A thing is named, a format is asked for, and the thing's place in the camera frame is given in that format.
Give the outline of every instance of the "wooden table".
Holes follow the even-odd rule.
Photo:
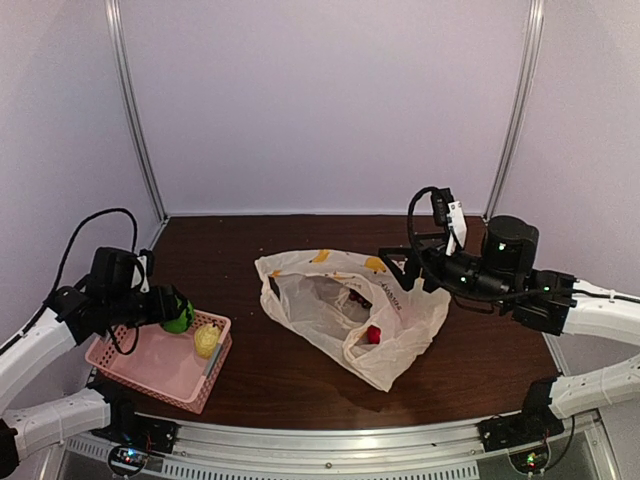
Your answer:
[[[430,220],[418,222],[431,231]],[[469,250],[484,225],[468,219]],[[232,319],[233,348],[202,415],[133,394],[139,410],[223,425],[361,429],[424,425],[518,410],[529,384],[556,368],[542,336],[508,317],[451,305],[427,352],[380,392],[303,338],[270,320],[253,262],[286,250],[376,254],[407,244],[404,217],[261,216],[174,218],[155,252],[155,283],[173,283],[196,308]]]

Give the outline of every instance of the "pink plastic basket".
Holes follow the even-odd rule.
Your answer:
[[[195,330],[205,323],[222,330],[220,355],[208,377],[205,369],[209,360],[198,357],[193,344]],[[105,377],[176,407],[202,413],[231,349],[230,328],[228,318],[196,310],[193,325],[181,335],[150,325],[140,328],[138,346],[131,355],[118,354],[111,340],[98,338],[85,358]],[[115,336],[126,351],[133,344],[135,330],[120,326]]]

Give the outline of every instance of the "white plastic bag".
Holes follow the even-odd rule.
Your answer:
[[[420,281],[405,292],[377,257],[304,250],[262,257],[255,264],[267,315],[385,392],[425,352],[449,309],[447,292],[426,293]],[[371,309],[350,301],[350,289]],[[378,345],[367,341],[370,325],[381,330]]]

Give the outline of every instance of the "gray wall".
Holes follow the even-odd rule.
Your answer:
[[[640,295],[640,3],[548,2],[538,71],[499,211],[540,229],[539,268]],[[572,373],[638,351],[563,337]],[[640,404],[603,409],[636,479]]]
[[[0,0],[0,343],[39,307],[68,237],[110,206],[133,210],[141,244],[156,229],[129,136],[101,0]],[[128,248],[126,217],[78,238],[67,282],[100,245]],[[13,406],[73,393],[84,349],[48,368]],[[27,465],[19,476],[28,477]]]
[[[122,15],[167,210],[481,212],[527,0],[136,0]]]

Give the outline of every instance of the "red fruit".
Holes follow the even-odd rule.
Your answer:
[[[380,335],[382,334],[382,330],[380,330],[375,325],[371,325],[367,328],[367,339],[369,343],[374,343],[378,345],[380,343]]]

